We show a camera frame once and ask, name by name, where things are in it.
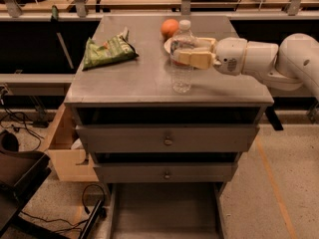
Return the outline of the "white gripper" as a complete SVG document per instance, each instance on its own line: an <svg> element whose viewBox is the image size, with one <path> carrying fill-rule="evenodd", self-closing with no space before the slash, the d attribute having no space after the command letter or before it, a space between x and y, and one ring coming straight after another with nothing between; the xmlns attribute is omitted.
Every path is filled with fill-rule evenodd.
<svg viewBox="0 0 319 239"><path fill-rule="evenodd" d="M241 74L247 47L246 39L228 37L217 43L215 38L197 38L195 46L208 51L214 50L215 55L206 51L176 50L172 54L172 59L179 64L202 70L209 69L213 64L213 67L222 74L232 76Z"/></svg>

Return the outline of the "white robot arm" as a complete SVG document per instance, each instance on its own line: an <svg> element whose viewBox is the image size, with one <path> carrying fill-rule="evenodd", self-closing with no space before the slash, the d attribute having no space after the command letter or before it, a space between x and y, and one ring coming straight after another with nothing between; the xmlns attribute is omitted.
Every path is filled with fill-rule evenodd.
<svg viewBox="0 0 319 239"><path fill-rule="evenodd" d="M248 75L282 91L304 86L319 99L319 43L308 35L292 34L279 45L234 37L220 41L197 38L188 48L170 39L165 47L178 64L215 68L225 75Z"/></svg>

